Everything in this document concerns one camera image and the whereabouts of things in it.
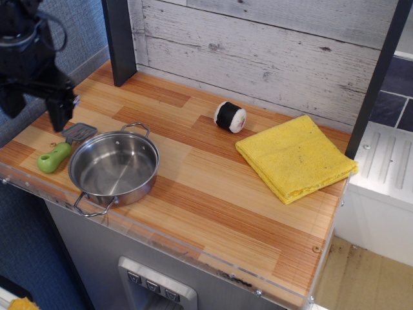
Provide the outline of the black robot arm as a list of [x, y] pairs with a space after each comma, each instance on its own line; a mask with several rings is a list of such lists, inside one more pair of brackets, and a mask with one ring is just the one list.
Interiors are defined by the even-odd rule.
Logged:
[[78, 97], [74, 82], [55, 63], [67, 38], [55, 46], [50, 23], [62, 22], [39, 9], [39, 1], [1, 1], [1, 109], [16, 118], [25, 95], [45, 101], [56, 132], [73, 116]]

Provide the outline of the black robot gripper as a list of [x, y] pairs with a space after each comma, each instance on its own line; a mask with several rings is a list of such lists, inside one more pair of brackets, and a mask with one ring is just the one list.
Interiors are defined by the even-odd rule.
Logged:
[[47, 19], [1, 20], [1, 108], [16, 118], [26, 107], [25, 94], [42, 98], [53, 129], [63, 131], [78, 97], [74, 82], [55, 63], [55, 47]]

